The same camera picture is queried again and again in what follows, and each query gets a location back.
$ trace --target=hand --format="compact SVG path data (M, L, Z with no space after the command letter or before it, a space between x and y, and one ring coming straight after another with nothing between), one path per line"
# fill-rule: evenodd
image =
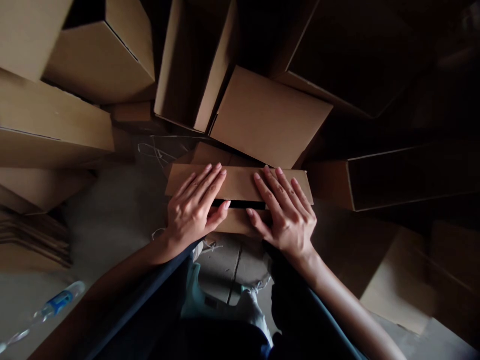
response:
M261 197L271 211L273 226L269 228L259 213L251 208L246 210L250 221L263 239L281 250L290 261L299 260L313 250L311 237L317 225L317 217L295 178L290 185L281 168L276 169L278 180L268 166L263 171L273 193L259 174L256 173L253 177Z
M199 176L190 175L168 204L165 235L186 248L214 231L227 218L231 204L231 201L225 201L209 216L226 177L227 170L222 170L220 163L213 169L211 164L207 165Z

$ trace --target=forearm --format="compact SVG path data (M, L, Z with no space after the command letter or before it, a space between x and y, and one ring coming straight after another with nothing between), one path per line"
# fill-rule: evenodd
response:
M372 360L405 360L392 338L333 274L313 248L301 258L290 258L289 261L364 354Z
M124 289L182 253L185 246L168 234L138 250L103 275L29 360L64 359Z

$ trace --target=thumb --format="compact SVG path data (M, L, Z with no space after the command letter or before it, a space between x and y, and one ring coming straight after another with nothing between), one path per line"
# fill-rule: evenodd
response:
M229 207L231 203L231 201L224 201L223 204L218 208L217 212L208 218L205 226L208 233L215 231L215 229L224 222L229 214Z
M270 228L267 226L267 224L265 224L263 222L259 213L256 212L253 209L250 209L250 208L248 208L246 210L246 212L247 212L248 216L250 217L250 222L253 225L253 227L258 230L258 232L260 233L260 235L263 237L264 240L271 243L272 240L274 239L274 237L272 235L272 230L270 230Z

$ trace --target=finger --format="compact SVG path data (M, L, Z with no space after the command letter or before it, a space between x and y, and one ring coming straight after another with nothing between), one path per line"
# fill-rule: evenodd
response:
M223 169L220 172L220 174L216 176L213 183L209 187L207 187L207 189L204 191L204 195L202 195L203 198L201 199L201 202L200 202L201 208L205 207L209 209L212 206L226 178L227 178L227 169Z
M300 186L298 180L296 178L293 178L291 180L291 185L293 186L293 190L295 190L296 195L298 196L298 199L300 200L301 204L303 205L303 208L308 211L310 215L312 215L314 218L316 218L314 209L312 208L312 205L310 205L309 200L305 196L304 191L302 190L302 187Z
M278 182L285 189L293 206L295 206L295 208L300 212L300 214L308 215L308 211L305 210L299 197L297 196L297 193L295 192L295 190L292 188L289 181L287 180L287 177L285 176L283 170L280 167L277 167L275 172L276 172L276 177L278 178Z
M283 211L280 207L279 202L277 201L277 198L275 197L274 193L270 191L268 186L264 183L260 175L256 172L255 174L253 174L253 178L255 179L256 187L258 188L258 191L260 192L263 201L266 203L266 205L271 211L272 217L275 219L283 216Z
M208 218L206 222L205 229L208 231L208 234L215 231L221 223L229 215L229 207L232 202L224 201L222 205L218 208L218 211L215 212L211 217Z
M273 193L275 194L275 197L281 208L286 212L295 210L295 206L292 203L292 200L290 200L290 197L285 191L284 187L280 185L279 181L272 174L268 165L265 165L265 167L263 168L263 172L265 173L266 180L273 189Z
M253 225L253 227L255 229L257 229L257 231L260 233L260 235L262 236L262 238L266 241L268 241L269 243L271 243L274 239L273 235L272 235L272 230L270 230L270 228L267 226L267 224L265 224L262 220L262 218L260 217L259 213L256 212L255 210L253 209L250 209L248 208L246 210L248 216L250 217L250 222L251 224Z
M196 173L193 173L192 175L190 175L188 177L187 180L185 180L185 182L180 186L180 188L176 191L176 193L173 195L173 199L176 199L176 198L179 198L180 196L182 196L182 194L185 192L185 190L190 186L190 184L192 183L192 181L195 179L195 177L197 176Z
M210 171L212 170L212 164L208 164L205 169L203 169L203 172L196 177L194 181L191 182L190 186L184 191L183 195L181 196L181 199L183 201L190 199L190 197L194 194L195 190L198 189L202 181L210 174Z
M201 182L200 186L196 189L196 191L191 196L191 201L193 204L199 204L207 192L215 193L215 196L217 196L220 188L217 189L218 186L215 185L215 182L219 177L221 169L222 169L222 164L218 163L218 165L215 166L215 168L211 171L211 173L208 174L206 179ZM227 170L223 170L221 172L221 177L223 177L224 180L225 180L226 174L227 174Z

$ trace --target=gray floor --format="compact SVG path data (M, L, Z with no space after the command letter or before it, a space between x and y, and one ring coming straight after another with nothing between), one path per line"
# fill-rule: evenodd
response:
M75 279L91 286L102 274L151 241L151 234L165 226L166 179L159 160L137 154L135 165L104 170L96 184L68 201L64 214L71 229L73 268L67 273L0 274L0 339L7 339L29 313ZM324 239L341 228L348 212L317 203L319 224L315 244L322 252ZM221 236L217 249L203 253L200 284L211 295L235 305L238 284L249 285L266 274L257 243ZM271 314L272 282L258 295L270 332L277 331ZM34 329L23 342L0 359L24 360L58 326L69 311ZM477 353L455 334L433 320L423 336L378 318L408 359L473 359Z

